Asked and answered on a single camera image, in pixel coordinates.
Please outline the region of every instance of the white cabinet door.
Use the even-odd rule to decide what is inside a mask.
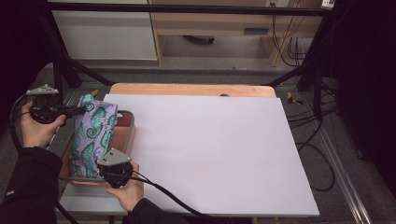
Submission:
[[[50,0],[146,4],[146,0]],[[84,60],[157,60],[149,13],[53,11],[69,55]]]

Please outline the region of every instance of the person's left hand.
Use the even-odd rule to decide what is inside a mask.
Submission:
[[[42,124],[34,119],[29,113],[30,107],[33,102],[29,102],[21,108],[21,130],[23,136],[24,147],[47,147],[55,135],[56,130],[59,126],[64,123],[66,119],[65,115],[59,116],[55,121],[50,124]]]

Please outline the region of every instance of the black cable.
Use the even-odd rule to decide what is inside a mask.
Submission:
[[[26,97],[26,94],[24,94],[20,98],[18,98],[18,100],[15,101],[14,105],[11,107],[11,111],[9,113],[9,134],[11,135],[12,142],[14,143],[14,146],[18,152],[20,152],[22,150],[22,145],[21,145],[21,141],[18,137],[17,130],[15,128],[15,121],[17,118],[22,116],[22,114],[18,115],[16,118],[14,118],[14,113],[15,113],[15,108],[17,107],[17,105],[22,101],[22,99],[25,99],[25,97]]]
[[[334,97],[334,99],[335,99],[335,95],[337,95],[338,93],[337,89],[326,85],[323,81],[322,81],[322,89],[325,90],[326,92],[330,92],[332,94],[332,97]]]
[[[300,20],[300,22],[298,23],[298,25],[297,25],[297,27],[296,27],[295,31],[294,31],[293,33],[291,33],[291,34],[287,35],[286,37],[292,36],[292,35],[294,35],[295,33],[297,33],[297,31],[298,31],[298,28],[300,27],[300,25],[301,25],[301,22],[303,22],[303,20],[304,20],[304,19],[305,19],[305,16],[303,16],[303,18]]]
[[[332,187],[334,187],[334,183],[335,183],[335,172],[334,172],[334,169],[332,168],[332,166],[330,165],[329,160],[327,160],[326,156],[325,156],[317,147],[315,147],[315,146],[312,145],[312,144],[309,144],[309,143],[306,143],[306,142],[305,142],[305,143],[295,143],[295,144],[296,144],[296,145],[304,145],[304,146],[308,146],[308,147],[313,148],[317,153],[320,154],[320,156],[323,158],[323,160],[326,161],[327,165],[329,166],[329,168],[330,168],[330,170],[331,170],[331,172],[332,172],[332,183],[330,184],[329,187],[327,187],[327,188],[325,188],[325,189],[318,189],[318,188],[314,188],[314,187],[312,187],[312,186],[310,185],[311,189],[314,189],[314,190],[320,191],[320,192],[325,192],[325,191],[329,191],[330,189],[332,189]]]
[[[296,44],[294,46],[294,51],[298,53],[298,38],[296,38]],[[295,58],[296,64],[300,65],[298,58]]]
[[[322,105],[328,105],[328,104],[335,103],[335,102],[336,102],[336,101],[330,101],[330,102],[323,103]],[[290,118],[294,118],[294,117],[299,117],[299,116],[301,116],[301,115],[303,115],[303,114],[306,114],[306,113],[309,113],[309,112],[311,112],[311,111],[312,111],[312,109],[307,110],[307,111],[305,111],[305,112],[302,112],[302,113],[300,113],[300,114],[295,114],[295,115],[286,116],[286,118],[290,119]]]
[[[294,60],[303,60],[304,57],[299,57],[299,55],[305,55],[306,53],[299,53],[298,50],[297,50],[297,52],[293,52],[293,51],[291,50],[291,43],[292,43],[292,41],[293,41],[293,38],[291,38],[291,39],[289,40],[289,44],[288,44],[288,56],[289,56],[291,59],[294,59]]]
[[[279,43],[277,42],[277,36],[276,36],[276,32],[275,32],[275,23],[276,23],[276,16],[273,15],[273,42],[274,42],[275,48],[279,52],[280,58],[282,59],[283,63],[287,64],[288,66],[296,67],[297,65],[287,63],[285,58],[283,58],[283,54],[280,50]]]
[[[309,123],[309,122],[311,122],[311,121],[314,121],[314,120],[316,120],[316,119],[317,119],[317,118],[309,119],[309,120],[307,120],[307,121],[305,121],[305,122],[302,122],[302,123],[299,123],[299,124],[295,124],[295,125],[293,125],[293,126],[290,126],[290,128],[291,128],[291,129],[299,128],[299,127],[304,126],[305,124],[307,124],[307,123]]]
[[[212,223],[219,223],[218,220],[216,220],[214,217],[209,216],[207,214],[202,214],[194,209],[192,209],[191,207],[189,207],[188,205],[186,205],[185,203],[183,203],[178,197],[176,197],[173,193],[171,193],[169,190],[165,189],[164,187],[162,187],[161,185],[155,184],[153,182],[151,182],[150,180],[148,180],[145,176],[141,175],[144,177],[144,179],[142,178],[137,178],[137,177],[133,177],[133,176],[128,176],[128,175],[118,175],[118,174],[113,174],[113,173],[109,173],[109,172],[103,172],[103,174],[105,175],[113,175],[113,176],[118,176],[118,177],[122,177],[122,178],[128,178],[128,179],[132,179],[132,180],[137,180],[137,181],[141,181],[147,184],[150,184],[151,186],[153,186],[154,188],[158,189],[159,191],[161,191],[162,193],[164,193],[166,196],[168,196],[169,198],[171,198],[173,201],[175,201],[177,204],[179,204],[181,207],[183,207],[184,209],[186,209],[187,211],[191,212],[192,214],[198,216],[198,217],[202,217]]]
[[[323,123],[323,121],[321,121],[319,123],[319,125],[318,125],[317,129],[314,131],[314,133],[312,133],[312,135],[298,148],[299,152],[301,151],[301,149],[303,149],[304,146],[306,146],[306,144],[309,143],[309,141],[311,141],[315,137],[315,135],[318,133],[322,123]]]
[[[28,111],[28,112],[21,113],[21,114],[19,114],[17,117],[15,117],[14,121],[15,121],[16,119],[22,117],[22,116],[25,115],[25,114],[32,114],[32,112]]]
[[[332,112],[335,112],[335,111],[337,111],[337,110],[338,110],[338,106],[336,105],[336,106],[332,107],[332,108],[329,109],[329,110],[323,111],[323,112],[322,112],[322,115],[325,116],[325,115],[331,114]],[[305,113],[308,113],[308,112],[311,112],[311,111],[312,111],[312,109],[311,109],[311,110],[308,110],[308,111],[305,111],[305,112],[302,113],[302,114],[305,114]],[[304,117],[304,118],[301,118],[301,119],[290,119],[290,120],[288,120],[288,123],[293,123],[293,122],[298,122],[298,121],[312,121],[312,120],[315,120],[316,118],[317,118],[316,115],[311,115],[311,116]]]
[[[64,215],[72,224],[78,224],[78,222],[64,209],[64,207],[59,203],[56,202],[55,207]]]

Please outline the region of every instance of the cabinet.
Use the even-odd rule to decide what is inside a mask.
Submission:
[[[145,0],[50,0],[51,2],[146,4]],[[149,13],[53,11],[74,59],[157,60]]]
[[[196,1],[196,0],[148,0],[153,5],[205,5],[265,7],[266,0]],[[289,0],[287,7],[319,8],[321,1]],[[196,13],[151,13],[157,57],[161,63],[165,38],[168,35],[258,35],[269,55],[272,66],[280,61],[280,51],[292,37],[314,37],[321,17],[271,15],[227,15]],[[274,45],[273,22],[279,49]]]

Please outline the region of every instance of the person's right hand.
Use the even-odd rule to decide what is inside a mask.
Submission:
[[[139,172],[139,165],[134,162],[131,162],[131,164],[134,171]],[[133,172],[132,177],[138,178],[139,176]],[[121,207],[127,212],[134,210],[137,203],[144,197],[143,182],[138,180],[130,179],[122,189],[113,189],[108,183],[106,185],[107,193],[116,196],[120,201]]]

